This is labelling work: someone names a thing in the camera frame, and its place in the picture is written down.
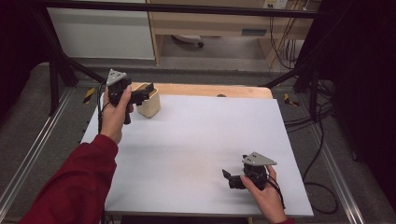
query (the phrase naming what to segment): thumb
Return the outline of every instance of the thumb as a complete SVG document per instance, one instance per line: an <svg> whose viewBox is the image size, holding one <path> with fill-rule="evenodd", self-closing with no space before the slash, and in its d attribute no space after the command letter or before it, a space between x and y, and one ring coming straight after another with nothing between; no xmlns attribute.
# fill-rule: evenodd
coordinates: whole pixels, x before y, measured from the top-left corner
<svg viewBox="0 0 396 224"><path fill-rule="evenodd" d="M260 192L260 190L254 185L253 181L247 178L245 175L241 175L241 180L244 186L250 191L251 194L255 195Z"/></svg>
<svg viewBox="0 0 396 224"><path fill-rule="evenodd" d="M119 105L117 106L117 108L122 108L122 110L125 110L126 106L129 103L129 100L131 99L131 95L132 95L132 90L131 90L131 85L128 85L125 89L125 91L122 93L122 96L120 98L119 101Z"/></svg>

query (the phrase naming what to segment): left hand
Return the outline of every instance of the left hand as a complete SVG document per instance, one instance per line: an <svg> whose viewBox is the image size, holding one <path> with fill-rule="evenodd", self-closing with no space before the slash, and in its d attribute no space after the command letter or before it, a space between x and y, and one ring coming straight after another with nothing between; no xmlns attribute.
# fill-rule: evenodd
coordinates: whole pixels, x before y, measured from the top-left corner
<svg viewBox="0 0 396 224"><path fill-rule="evenodd" d="M272 177L269 178L268 181L276 184L274 182L276 181L276 171L271 165L266 165L266 167L269 173L268 175ZM253 195L262 215L267 218L270 223L280 223L288 219L285 215L285 210L283 209L279 194L273 186L267 183L263 190L259 190L246 176L242 175L241 180L248 191Z"/></svg>
<svg viewBox="0 0 396 224"><path fill-rule="evenodd" d="M122 138L121 129L125 120L125 111L129 113L134 111L134 106L128 105L131 99L131 93L131 85L128 85L120 98L119 104L115 107L113 104L109 103L108 87L106 87L105 90L103 103L105 108L103 109L102 131L100 134L111 138L116 144L118 144Z"/></svg>

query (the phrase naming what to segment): black stand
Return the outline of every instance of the black stand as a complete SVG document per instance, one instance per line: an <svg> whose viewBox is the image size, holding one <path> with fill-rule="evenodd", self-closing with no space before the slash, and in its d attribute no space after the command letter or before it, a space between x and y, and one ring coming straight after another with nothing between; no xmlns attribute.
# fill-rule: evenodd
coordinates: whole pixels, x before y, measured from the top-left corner
<svg viewBox="0 0 396 224"><path fill-rule="evenodd" d="M322 36L322 38L318 41L318 43L312 48L310 52L308 52L305 55L303 59L297 62L295 68L292 71L267 84L260 85L259 87L266 87L272 89L274 86L288 80L291 77L298 77L293 87L296 92L305 91L310 84L311 90L310 90L309 114L314 121L317 121L318 80L319 80L319 73L323 71L321 66L324 60L326 60L326 58L329 57L329 52L332 49L332 46L336 44L335 43L336 39L340 39L338 36L339 31L337 27L354 1L355 0L350 0L348 5L346 5L345 3L342 4L338 3L338 5L333 3L333 6L330 6L329 1L323 1L322 5L324 7L322 7L321 5L319 11L326 10L326 8L330 8L328 10L334 10L338 12L333 14L340 14L340 15L336 18L326 18L330 20L319 20L319 21L315 20L311 26L311 30L308 33L308 37L310 35L316 35L318 38L318 34L316 34L318 30L315 30L315 28L318 28L318 26L323 26L324 24L329 26L329 24L331 24L330 29L328 29L327 32L326 31L324 32L325 35Z"/></svg>
<svg viewBox="0 0 396 224"><path fill-rule="evenodd" d="M49 115L52 116L59 106L58 75L61 76L64 84L69 87L75 87L78 84L78 79L72 67L93 78L99 83L104 83L106 80L83 65L73 61L64 53L61 44L56 37L56 34L51 31L47 21L43 16L43 10L47 10L45 7L31 4L29 9L33 18L35 18L36 23L41 28L42 34L46 37L47 43L49 44L49 56L52 59L49 61L51 91L51 109Z"/></svg>

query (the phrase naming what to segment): black curtain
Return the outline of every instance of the black curtain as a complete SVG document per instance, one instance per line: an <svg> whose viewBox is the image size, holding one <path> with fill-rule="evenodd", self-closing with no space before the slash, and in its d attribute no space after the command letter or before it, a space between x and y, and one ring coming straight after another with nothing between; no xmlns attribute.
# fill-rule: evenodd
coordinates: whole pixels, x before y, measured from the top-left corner
<svg viewBox="0 0 396 224"><path fill-rule="evenodd" d="M314 21L302 57L320 42L321 25L336 25L319 77L333 81L332 102L349 142L396 210L396 1L349 3L336 24Z"/></svg>
<svg viewBox="0 0 396 224"><path fill-rule="evenodd" d="M0 119L18 100L30 71L50 59L27 4L25 0L0 1ZM50 21L47 11L45 18Z"/></svg>

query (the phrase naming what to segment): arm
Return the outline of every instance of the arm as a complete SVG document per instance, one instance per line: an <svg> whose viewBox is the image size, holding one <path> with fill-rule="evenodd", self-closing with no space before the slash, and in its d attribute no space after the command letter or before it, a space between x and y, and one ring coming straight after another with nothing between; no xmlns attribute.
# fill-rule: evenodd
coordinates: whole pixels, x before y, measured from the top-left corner
<svg viewBox="0 0 396 224"><path fill-rule="evenodd" d="M20 223L99 223L116 169L125 108L133 111L132 106L128 107L130 98L129 86L117 107L108 105L106 89L101 134L70 154Z"/></svg>
<svg viewBox="0 0 396 224"><path fill-rule="evenodd" d="M269 176L268 181L276 181L276 171L271 165L267 166ZM279 199L279 195L270 184L266 184L263 190L259 190L254 183L244 175L241 176L242 183L252 194L254 200L259 206L262 215L268 219L270 223L278 224L292 224L294 220L287 218L283 209L282 203Z"/></svg>

